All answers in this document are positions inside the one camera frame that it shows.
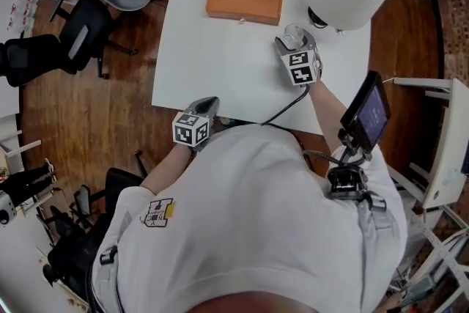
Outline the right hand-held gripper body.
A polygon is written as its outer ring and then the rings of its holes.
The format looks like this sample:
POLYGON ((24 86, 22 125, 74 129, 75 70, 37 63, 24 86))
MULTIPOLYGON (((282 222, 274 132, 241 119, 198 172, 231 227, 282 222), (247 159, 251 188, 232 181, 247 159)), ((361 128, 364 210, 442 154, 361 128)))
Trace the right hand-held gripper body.
POLYGON ((313 84, 321 79, 323 64, 318 50, 294 50, 292 54, 280 56, 293 86, 313 84))

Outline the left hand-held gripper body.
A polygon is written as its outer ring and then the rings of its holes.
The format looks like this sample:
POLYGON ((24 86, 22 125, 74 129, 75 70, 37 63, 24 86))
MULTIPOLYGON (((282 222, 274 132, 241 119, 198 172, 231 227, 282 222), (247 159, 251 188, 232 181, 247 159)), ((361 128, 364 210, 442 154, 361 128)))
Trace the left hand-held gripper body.
POLYGON ((191 114, 189 107, 179 111, 172 122, 173 142, 201 152, 212 133, 213 118, 206 114, 191 114))

